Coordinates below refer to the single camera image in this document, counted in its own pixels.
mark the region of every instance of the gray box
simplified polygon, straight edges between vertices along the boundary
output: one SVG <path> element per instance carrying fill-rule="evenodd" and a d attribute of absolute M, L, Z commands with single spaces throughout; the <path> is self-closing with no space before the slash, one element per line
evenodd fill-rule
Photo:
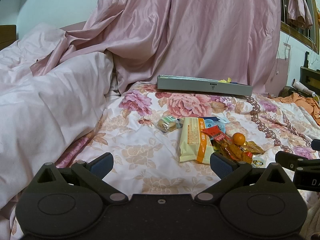
<path fill-rule="evenodd" d="M 158 89 L 163 90 L 198 91 L 239 96 L 252 95 L 252 86 L 234 83 L 221 83 L 218 82 L 218 80 L 213 79 L 167 75 L 159 75 L 157 79 Z"/>

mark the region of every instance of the orange clothing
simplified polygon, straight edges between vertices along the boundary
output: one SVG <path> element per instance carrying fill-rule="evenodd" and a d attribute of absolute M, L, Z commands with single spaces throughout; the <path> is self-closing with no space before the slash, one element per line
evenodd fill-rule
<path fill-rule="evenodd" d="M 317 101 L 313 98 L 304 98 L 297 93 L 293 93 L 286 98 L 273 98 L 273 100 L 287 104 L 295 103 L 297 106 L 302 106 L 320 126 L 320 108 Z"/>

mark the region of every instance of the yellow snack wrapper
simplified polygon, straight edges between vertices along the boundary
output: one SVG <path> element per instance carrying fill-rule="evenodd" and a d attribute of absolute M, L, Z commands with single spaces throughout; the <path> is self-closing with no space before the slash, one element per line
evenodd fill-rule
<path fill-rule="evenodd" d="M 230 83 L 231 81 L 232 81 L 232 79 L 228 78 L 228 81 L 222 79 L 222 80 L 219 80 L 218 82 L 220 82 L 220 83 Z"/>
<path fill-rule="evenodd" d="M 196 160 L 210 164 L 210 156 L 214 152 L 210 138 L 201 131 L 205 129 L 203 118 L 184 117 L 180 138 L 180 162 Z"/>

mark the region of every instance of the white comforter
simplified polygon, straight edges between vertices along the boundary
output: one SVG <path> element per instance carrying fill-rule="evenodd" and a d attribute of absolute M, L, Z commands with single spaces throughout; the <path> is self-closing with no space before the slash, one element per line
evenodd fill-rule
<path fill-rule="evenodd" d="M 45 162 L 55 162 L 91 131 L 105 109 L 112 55 L 95 52 L 69 59 L 45 76 L 30 66 L 48 55 L 64 31 L 36 27 L 0 51 L 0 239 L 10 238 L 10 200 Z"/>

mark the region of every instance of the small snack packet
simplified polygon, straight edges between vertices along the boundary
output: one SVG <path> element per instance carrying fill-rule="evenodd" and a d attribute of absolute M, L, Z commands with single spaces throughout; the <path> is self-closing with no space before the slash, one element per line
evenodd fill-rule
<path fill-rule="evenodd" d="M 254 156 L 252 157 L 252 163 L 251 166 L 253 168 L 265 168 L 266 167 L 266 161 L 260 157 Z"/>
<path fill-rule="evenodd" d="M 245 161 L 249 164 L 252 163 L 252 153 L 242 152 L 218 126 L 204 129 L 203 133 L 212 137 L 219 144 L 223 156 L 234 162 Z"/>
<path fill-rule="evenodd" d="M 210 164 L 210 156 L 214 152 L 210 138 L 202 133 L 205 129 L 203 118 L 184 117 L 180 138 L 180 162 L 196 160 L 200 163 Z"/>
<path fill-rule="evenodd" d="M 216 120 L 209 119 L 208 117 L 204 117 L 204 124 L 206 128 L 214 127 L 217 125 L 223 133 L 226 132 L 226 127 L 224 123 L 221 122 L 220 120 L 216 121 Z"/>
<path fill-rule="evenodd" d="M 242 146 L 240 146 L 240 149 L 243 152 L 252 152 L 252 153 L 265 153 L 263 149 L 261 149 L 260 146 L 258 146 L 254 141 L 248 141 L 245 142 Z"/>
<path fill-rule="evenodd" d="M 173 117 L 172 115 L 169 115 L 159 120 L 158 128 L 162 132 L 172 132 L 178 128 L 181 128 L 181 126 L 177 118 Z"/>

